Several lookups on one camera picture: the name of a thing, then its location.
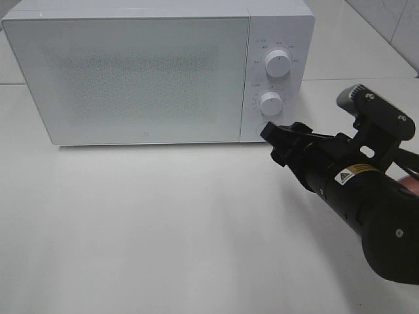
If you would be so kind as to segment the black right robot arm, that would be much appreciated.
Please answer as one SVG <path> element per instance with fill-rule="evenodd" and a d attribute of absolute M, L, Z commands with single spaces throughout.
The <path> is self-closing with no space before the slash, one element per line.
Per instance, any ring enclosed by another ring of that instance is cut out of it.
<path fill-rule="evenodd" d="M 388 177 L 343 133 L 313 133 L 296 122 L 269 122 L 261 137 L 271 158 L 288 167 L 360 238 L 373 271 L 396 283 L 418 284 L 418 196 Z"/>

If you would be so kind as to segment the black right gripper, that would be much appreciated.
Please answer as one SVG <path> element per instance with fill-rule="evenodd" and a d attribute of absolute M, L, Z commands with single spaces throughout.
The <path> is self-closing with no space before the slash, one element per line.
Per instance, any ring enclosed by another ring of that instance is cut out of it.
<path fill-rule="evenodd" d="M 335 176 L 349 166 L 367 164 L 378 171 L 385 171 L 343 133 L 320 135 L 311 133 L 311 128 L 302 122 L 288 126 L 268 122 L 261 131 L 261 137 L 270 144 L 291 139 L 291 151 L 287 147 L 273 146 L 270 157 L 279 166 L 289 166 L 303 186 L 319 196 L 326 196 L 329 182 L 335 181 Z"/>

